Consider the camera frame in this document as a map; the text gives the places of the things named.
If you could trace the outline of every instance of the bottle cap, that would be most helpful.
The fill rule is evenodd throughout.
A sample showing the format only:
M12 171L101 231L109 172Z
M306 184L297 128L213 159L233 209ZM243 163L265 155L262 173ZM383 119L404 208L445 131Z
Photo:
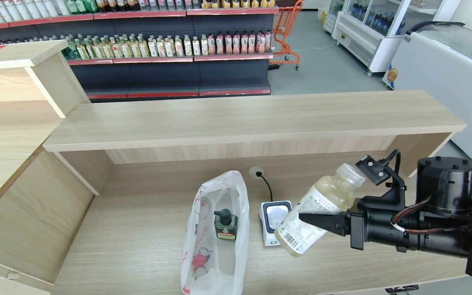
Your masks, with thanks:
M352 184L355 188L360 187L365 182L363 177L353 166L343 163L337 170L336 173L347 182Z

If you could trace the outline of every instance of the plastic bag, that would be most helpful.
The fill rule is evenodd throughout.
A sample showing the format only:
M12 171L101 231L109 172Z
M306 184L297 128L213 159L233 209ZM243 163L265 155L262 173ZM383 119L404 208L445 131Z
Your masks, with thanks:
M236 241L219 239L214 211L238 217ZM249 200L238 171L202 184L187 222L181 284L188 295L241 295L249 252Z

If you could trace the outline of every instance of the freezer lid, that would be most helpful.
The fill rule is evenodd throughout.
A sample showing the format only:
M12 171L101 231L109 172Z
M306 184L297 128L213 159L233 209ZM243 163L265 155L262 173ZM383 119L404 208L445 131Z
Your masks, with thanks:
M437 41L472 59L472 30L463 23L424 22L415 25L407 34L416 32Z

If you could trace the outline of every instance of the shopping cart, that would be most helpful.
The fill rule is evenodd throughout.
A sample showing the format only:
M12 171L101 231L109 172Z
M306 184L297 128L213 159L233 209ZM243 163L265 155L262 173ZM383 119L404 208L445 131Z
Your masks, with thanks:
M282 2L282 0L277 1L277 5L281 6ZM296 70L300 67L300 55L292 51L290 45L285 40L292 32L296 17L298 17L298 14L302 9L302 3L303 0L298 0L293 6L280 7L279 13L274 16L274 57L269 61L269 64L296 64ZM290 60L291 54L296 57L296 60Z

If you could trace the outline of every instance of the refrigerator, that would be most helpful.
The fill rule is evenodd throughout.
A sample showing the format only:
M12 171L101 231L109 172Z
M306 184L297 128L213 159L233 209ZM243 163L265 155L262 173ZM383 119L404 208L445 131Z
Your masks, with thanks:
M331 35L367 67L367 75L383 73L406 30L421 22L449 21L459 3L460 0L345 0Z
M467 123L451 140L472 158L472 30L463 23L427 22L404 36L384 83L425 90Z

